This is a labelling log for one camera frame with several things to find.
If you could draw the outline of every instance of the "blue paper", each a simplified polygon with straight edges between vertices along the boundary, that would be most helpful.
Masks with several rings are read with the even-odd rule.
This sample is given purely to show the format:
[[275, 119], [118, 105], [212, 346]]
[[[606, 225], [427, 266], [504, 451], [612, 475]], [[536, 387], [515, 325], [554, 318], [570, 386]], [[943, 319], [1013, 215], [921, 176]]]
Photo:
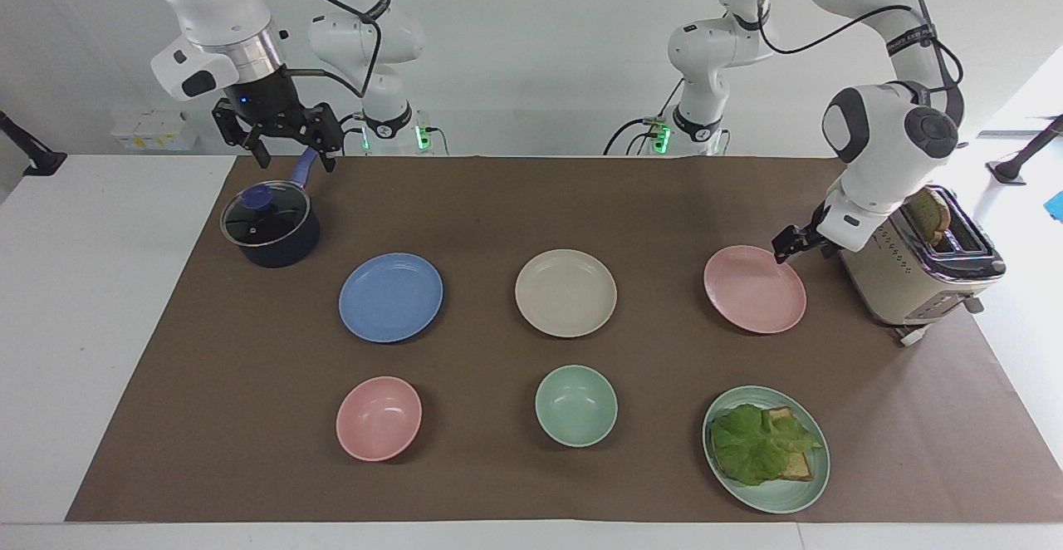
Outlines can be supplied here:
[[443, 281], [418, 255], [389, 253], [358, 266], [339, 294], [343, 326], [370, 343], [398, 343], [424, 330], [443, 303]]
[[1045, 203], [1045, 210], [1048, 210], [1051, 217], [1063, 222], [1063, 191], [1048, 200], [1048, 203]]

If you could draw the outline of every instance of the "white table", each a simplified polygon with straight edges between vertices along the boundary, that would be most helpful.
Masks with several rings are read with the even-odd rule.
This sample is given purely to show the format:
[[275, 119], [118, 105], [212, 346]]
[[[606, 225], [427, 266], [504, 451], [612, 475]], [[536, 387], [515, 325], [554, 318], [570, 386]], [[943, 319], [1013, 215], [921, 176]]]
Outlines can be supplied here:
[[[1063, 146], [1029, 164], [1033, 185], [986, 190], [981, 163], [1013, 148], [979, 141], [939, 180], [1009, 263], [978, 322], [1063, 462], [1061, 283], [1040, 269], [1063, 246], [1041, 207], [1063, 187]], [[62, 523], [231, 165], [72, 156], [0, 205], [0, 548], [1063, 548], [1063, 523]]]

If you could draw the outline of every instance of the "brown mat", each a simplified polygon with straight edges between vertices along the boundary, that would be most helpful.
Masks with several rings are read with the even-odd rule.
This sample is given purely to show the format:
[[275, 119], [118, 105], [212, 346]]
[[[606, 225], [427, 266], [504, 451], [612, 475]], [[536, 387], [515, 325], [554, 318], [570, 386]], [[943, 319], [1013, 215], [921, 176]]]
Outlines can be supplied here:
[[[809, 309], [786, 334], [745, 334], [709, 304], [707, 259], [806, 220], [837, 162], [344, 160], [311, 176], [318, 249], [264, 270], [218, 213], [291, 165], [237, 161], [68, 520], [1063, 521], [1063, 474], [967, 315], [902, 350], [817, 253], [793, 262]], [[521, 266], [558, 247], [596, 255], [619, 285], [586, 338], [540, 334], [513, 301]], [[391, 251], [433, 262], [445, 300], [415, 339], [370, 345], [337, 297]], [[605, 373], [621, 403], [586, 450], [551, 441], [533, 410], [539, 380], [571, 363]], [[379, 374], [417, 387], [424, 424], [396, 460], [359, 463], [336, 441], [336, 409]], [[744, 384], [823, 427], [830, 483], [803, 513], [745, 507], [705, 463], [705, 411]]]

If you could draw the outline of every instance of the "pink bowl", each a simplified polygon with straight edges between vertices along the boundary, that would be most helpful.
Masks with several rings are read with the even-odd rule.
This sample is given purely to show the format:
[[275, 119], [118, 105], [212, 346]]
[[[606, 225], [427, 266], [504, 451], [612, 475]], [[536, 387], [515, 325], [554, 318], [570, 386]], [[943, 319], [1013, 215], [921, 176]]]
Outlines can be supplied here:
[[351, 456], [387, 461], [406, 450], [421, 429], [421, 398], [390, 376], [357, 384], [336, 415], [336, 437]]
[[740, 245], [716, 252], [705, 266], [705, 291], [731, 323], [757, 334], [786, 332], [805, 316], [800, 278], [775, 255]]

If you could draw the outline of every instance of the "lettuce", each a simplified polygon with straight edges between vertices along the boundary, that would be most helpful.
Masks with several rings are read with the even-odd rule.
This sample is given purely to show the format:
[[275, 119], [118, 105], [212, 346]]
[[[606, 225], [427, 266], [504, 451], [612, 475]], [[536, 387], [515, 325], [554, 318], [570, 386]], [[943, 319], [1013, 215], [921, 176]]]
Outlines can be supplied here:
[[793, 417], [772, 420], [767, 411], [743, 404], [714, 418], [712, 448], [724, 474], [755, 486], [778, 479], [790, 452], [823, 448]]

